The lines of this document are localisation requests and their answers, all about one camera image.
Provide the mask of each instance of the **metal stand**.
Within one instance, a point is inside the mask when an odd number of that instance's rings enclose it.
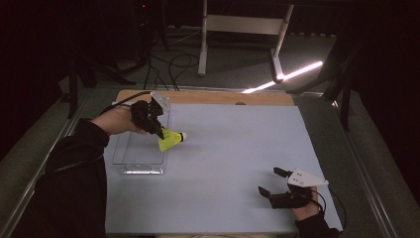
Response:
[[[355,5],[318,77],[299,88],[286,91],[290,94],[300,94],[330,80],[331,83],[322,97],[327,101],[334,101],[340,92],[343,92],[340,119],[347,131],[350,131],[348,116],[352,90],[351,70],[366,36],[378,21],[372,9],[374,9],[373,5]]]
[[[208,50],[207,31],[253,33],[278,36],[275,49],[271,49],[271,57],[272,63],[274,65],[276,80],[281,80],[283,78],[283,72],[281,69],[280,60],[278,58],[278,53],[287,31],[293,7],[294,5],[288,5],[286,14],[283,19],[220,16],[208,15],[207,0],[203,0],[203,22],[201,29],[202,41],[200,60],[198,65],[198,75],[204,76],[206,74]]]

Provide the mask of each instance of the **metal frame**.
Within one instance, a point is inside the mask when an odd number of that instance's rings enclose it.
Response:
[[[208,15],[207,0],[203,0],[203,22],[201,28],[202,40],[200,60],[198,64],[198,75],[204,76],[206,74],[208,50],[207,31],[254,33],[278,35],[277,45],[275,46],[275,49],[271,49],[271,58],[275,70],[276,80],[281,80],[284,77],[284,74],[281,69],[278,54],[280,52],[281,45],[283,44],[293,7],[294,5],[288,5],[283,19],[220,16]]]
[[[78,98],[77,104],[79,107],[75,108],[75,111],[73,112],[73,115],[70,118],[67,118],[67,121],[65,122],[64,126],[62,127],[61,131],[59,132],[58,136],[56,137],[55,141],[53,142],[50,151],[48,154],[44,157],[42,160],[42,163],[40,164],[40,167],[34,174],[34,176],[31,178],[31,180],[28,182],[27,187],[22,193],[22,196],[17,201],[16,206],[12,212],[12,214],[9,216],[9,218],[5,221],[5,225],[3,227],[0,227],[0,237],[1,238],[7,238],[10,237],[16,228],[19,220],[22,217],[23,212],[25,211],[26,206],[28,205],[29,201],[31,200],[32,195],[35,191],[35,185],[37,183],[37,180],[44,174],[45,172],[45,166],[47,165],[47,159],[50,155],[50,152],[53,150],[53,147],[55,144],[62,138],[70,135],[74,128],[77,125],[78,119],[80,118],[80,114],[83,111],[86,103],[90,99],[90,97],[93,94],[94,89],[93,88],[85,88],[83,90],[83,94],[81,95],[81,98]]]

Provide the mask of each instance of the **wooden board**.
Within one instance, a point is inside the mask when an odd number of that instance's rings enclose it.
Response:
[[[116,101],[122,101],[141,90],[121,90]],[[170,103],[200,103],[200,104],[237,104],[247,105],[277,105],[294,106],[293,99],[286,93],[238,93],[213,91],[156,91],[158,94],[169,97]],[[150,100],[149,95],[142,95],[131,101]]]

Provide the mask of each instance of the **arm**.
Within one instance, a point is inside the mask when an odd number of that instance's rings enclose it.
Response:
[[[117,107],[89,121],[80,119],[72,136],[52,149],[12,238],[105,238],[109,135],[144,133],[131,122],[130,108]]]
[[[312,199],[318,201],[317,188],[312,188]],[[318,204],[309,202],[304,207],[292,208],[296,217],[295,224],[299,229],[300,238],[336,238],[340,232],[330,228],[324,219],[324,214],[319,211]]]

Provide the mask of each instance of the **fluorescent light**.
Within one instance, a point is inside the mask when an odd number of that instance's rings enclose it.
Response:
[[[322,65],[322,62],[321,61],[317,61],[317,62],[315,62],[315,63],[312,63],[312,64],[310,64],[310,65],[307,65],[307,66],[305,66],[305,67],[303,67],[303,68],[301,68],[301,69],[298,69],[297,71],[295,71],[295,72],[292,72],[292,73],[290,73],[290,74],[288,74],[288,75],[285,75],[284,76],[284,80],[288,80],[288,79],[290,79],[290,78],[292,78],[292,77],[294,77],[294,76],[297,76],[297,75],[299,75],[299,74],[302,74],[302,73],[304,73],[304,72],[307,72],[307,71],[309,71],[309,70],[312,70],[312,69],[314,69],[314,68],[317,68],[317,67],[319,67],[319,66],[321,66]]]
[[[322,65],[322,62],[321,61],[317,61],[317,62],[312,63],[310,65],[307,65],[307,66],[305,66],[305,67],[303,67],[301,69],[298,69],[297,71],[294,71],[294,72],[292,72],[292,73],[290,73],[288,75],[285,75],[284,77],[281,77],[279,79],[288,80],[288,79],[290,79],[290,78],[292,78],[294,76],[297,76],[299,74],[302,74],[304,72],[307,72],[309,70],[312,70],[314,68],[317,68],[317,67],[319,67],[321,65]],[[255,92],[255,91],[258,91],[258,90],[263,90],[263,89],[268,88],[268,87],[273,86],[273,85],[275,85],[275,82],[270,81],[270,82],[268,82],[266,84],[263,84],[263,85],[261,85],[259,87],[247,89],[247,90],[243,91],[242,93],[252,93],[252,92]]]

